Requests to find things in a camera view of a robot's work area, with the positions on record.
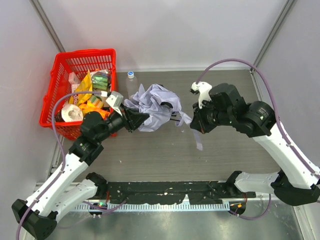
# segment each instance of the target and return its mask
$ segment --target bottle cap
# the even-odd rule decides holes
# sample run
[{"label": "bottle cap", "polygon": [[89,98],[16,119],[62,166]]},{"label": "bottle cap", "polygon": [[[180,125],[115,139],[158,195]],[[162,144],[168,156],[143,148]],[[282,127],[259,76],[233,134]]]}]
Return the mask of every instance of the bottle cap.
[{"label": "bottle cap", "polygon": [[133,71],[128,71],[128,78],[133,79],[135,77],[135,74]]}]

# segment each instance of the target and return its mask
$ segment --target gray floor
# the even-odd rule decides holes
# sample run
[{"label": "gray floor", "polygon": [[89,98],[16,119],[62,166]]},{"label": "gray floor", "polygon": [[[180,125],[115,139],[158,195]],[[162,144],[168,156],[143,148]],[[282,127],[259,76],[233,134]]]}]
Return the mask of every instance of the gray floor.
[{"label": "gray floor", "polygon": [[[189,92],[200,71],[137,72],[140,83],[148,88],[158,83],[178,94],[182,110],[193,117],[192,105],[197,96]],[[126,95],[126,74],[118,74],[119,92]],[[247,70],[215,70],[204,81],[236,85],[247,102],[257,100],[254,85]],[[196,149],[190,129],[176,127],[170,121],[156,132],[121,130],[117,137],[104,141],[104,151],[75,181],[81,182],[90,172],[108,181],[201,181],[226,180],[235,170],[249,173],[272,173],[279,167],[269,154],[246,135],[232,127],[220,126],[201,135],[203,151]],[[64,148],[71,142],[66,140]]]},{"label": "gray floor", "polygon": [[[260,215],[267,202],[248,203],[246,216]],[[89,213],[70,212],[48,240],[302,240],[291,206],[274,201],[266,216],[250,221],[228,212],[113,213],[74,225]]]}]

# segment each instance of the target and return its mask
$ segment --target orange package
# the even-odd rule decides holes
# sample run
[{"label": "orange package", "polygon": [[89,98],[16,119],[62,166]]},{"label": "orange package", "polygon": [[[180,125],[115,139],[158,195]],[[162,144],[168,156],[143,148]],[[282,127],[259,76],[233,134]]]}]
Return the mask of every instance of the orange package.
[{"label": "orange package", "polygon": [[110,115],[110,112],[108,112],[108,111],[102,110],[102,109],[97,108],[95,106],[89,106],[85,103],[81,104],[79,106],[79,108],[81,109],[83,116],[85,116],[86,114],[88,114],[90,112],[98,112],[98,113],[100,113],[101,117],[105,120]]}]

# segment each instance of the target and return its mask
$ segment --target scratched black metal plate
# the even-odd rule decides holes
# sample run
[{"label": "scratched black metal plate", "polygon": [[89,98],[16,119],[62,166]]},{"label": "scratched black metal plate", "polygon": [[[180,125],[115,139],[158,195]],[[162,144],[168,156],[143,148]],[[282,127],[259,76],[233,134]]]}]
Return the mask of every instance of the scratched black metal plate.
[{"label": "scratched black metal plate", "polygon": [[[243,194],[231,196],[227,184],[217,181],[161,181],[161,182],[109,182],[112,204],[180,204],[188,194],[191,205],[221,204],[222,199],[243,198]],[[254,192],[247,193],[255,198]]]}]

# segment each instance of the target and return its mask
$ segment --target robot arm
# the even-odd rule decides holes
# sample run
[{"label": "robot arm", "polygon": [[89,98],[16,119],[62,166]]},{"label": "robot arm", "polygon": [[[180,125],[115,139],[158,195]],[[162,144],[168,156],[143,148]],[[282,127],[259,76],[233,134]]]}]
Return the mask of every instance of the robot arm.
[{"label": "robot arm", "polygon": [[[85,171],[104,149],[102,141],[122,128],[129,132],[136,130],[148,117],[146,113],[125,107],[121,104],[120,94],[113,92],[108,98],[113,101],[115,110],[103,120],[98,112],[85,115],[78,137],[65,157],[65,168],[60,177],[31,208],[22,226],[36,239],[47,238],[57,223],[76,205],[92,197],[101,198],[108,190],[107,181],[96,173],[89,173],[85,180],[65,193],[74,179]],[[12,210],[19,223],[27,208],[61,171],[62,164],[34,194],[25,201],[17,199]]]},{"label": "robot arm", "polygon": [[309,168],[299,160],[282,138],[274,110],[267,103],[246,103],[236,87],[227,83],[215,87],[206,82],[193,83],[190,91],[195,95],[199,94],[198,102],[193,105],[194,117],[190,124],[192,129],[206,134],[217,126],[232,126],[265,148],[281,168],[280,172],[271,174],[234,172],[231,178],[240,192],[275,194],[292,206],[318,200],[320,189],[316,185],[319,178],[309,169],[319,173],[319,167],[295,146]]}]

